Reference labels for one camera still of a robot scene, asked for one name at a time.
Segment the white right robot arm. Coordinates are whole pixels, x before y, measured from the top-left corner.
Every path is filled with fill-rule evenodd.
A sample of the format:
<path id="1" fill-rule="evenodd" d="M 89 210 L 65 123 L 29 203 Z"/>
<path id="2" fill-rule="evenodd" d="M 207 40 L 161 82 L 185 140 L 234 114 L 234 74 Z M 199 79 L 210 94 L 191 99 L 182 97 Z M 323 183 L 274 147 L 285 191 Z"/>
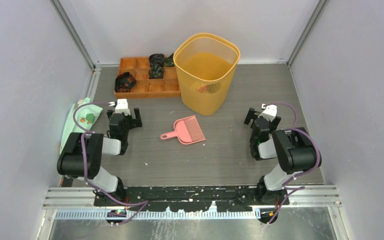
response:
<path id="1" fill-rule="evenodd" d="M 257 161 L 277 159 L 273 170 L 262 176 L 257 184 L 256 199 L 271 205 L 288 183 L 319 168 L 322 156 L 303 127 L 277 129 L 281 117 L 276 105 L 263 105 L 258 111 L 250 108 L 244 119 L 250 125 L 250 155 Z"/>

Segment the yellow mesh waste basket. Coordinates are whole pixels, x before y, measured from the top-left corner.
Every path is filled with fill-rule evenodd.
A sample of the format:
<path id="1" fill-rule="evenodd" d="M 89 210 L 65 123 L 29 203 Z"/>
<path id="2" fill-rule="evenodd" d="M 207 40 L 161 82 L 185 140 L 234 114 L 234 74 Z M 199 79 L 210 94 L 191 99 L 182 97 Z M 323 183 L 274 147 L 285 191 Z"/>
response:
<path id="1" fill-rule="evenodd" d="M 236 45 L 217 35 L 188 38 L 173 55 L 183 104 L 203 116 L 214 114 L 227 97 L 240 57 Z"/>

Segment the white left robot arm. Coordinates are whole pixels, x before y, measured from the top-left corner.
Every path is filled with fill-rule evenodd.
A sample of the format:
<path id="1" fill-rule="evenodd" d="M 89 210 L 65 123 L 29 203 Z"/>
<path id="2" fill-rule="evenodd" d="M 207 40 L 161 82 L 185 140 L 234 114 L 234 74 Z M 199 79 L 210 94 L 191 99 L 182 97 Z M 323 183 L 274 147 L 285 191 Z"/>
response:
<path id="1" fill-rule="evenodd" d="M 126 153 L 130 130 L 143 126 L 140 109 L 133 111 L 134 117 L 108 110 L 107 136 L 103 133 L 72 132 L 56 165 L 60 175 L 80 179 L 97 191 L 107 193 L 106 200 L 115 207 L 125 202 L 126 191 L 121 178 L 104 169 L 102 156 L 122 156 Z"/>

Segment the pink plastic dustpan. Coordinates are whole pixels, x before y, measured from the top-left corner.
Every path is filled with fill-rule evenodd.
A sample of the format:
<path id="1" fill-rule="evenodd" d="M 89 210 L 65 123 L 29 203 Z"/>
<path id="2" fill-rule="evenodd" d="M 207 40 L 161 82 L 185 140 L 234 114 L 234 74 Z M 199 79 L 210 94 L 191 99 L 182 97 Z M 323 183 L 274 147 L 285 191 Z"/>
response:
<path id="1" fill-rule="evenodd" d="M 195 115 L 176 120 L 173 128 L 174 131 L 161 134 L 160 139 L 177 138 L 182 145 L 191 145 L 206 140 Z"/>

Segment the pink hand brush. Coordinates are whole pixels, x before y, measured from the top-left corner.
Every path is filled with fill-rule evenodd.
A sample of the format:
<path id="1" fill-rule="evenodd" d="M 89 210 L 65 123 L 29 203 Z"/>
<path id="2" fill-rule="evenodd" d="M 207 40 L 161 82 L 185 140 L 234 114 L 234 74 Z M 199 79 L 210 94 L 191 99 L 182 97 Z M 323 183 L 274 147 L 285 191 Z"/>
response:
<path id="1" fill-rule="evenodd" d="M 184 127 L 181 130 L 180 138 L 182 144 L 191 145 L 206 140 L 195 115 L 182 118 L 181 121 L 181 126 Z"/>

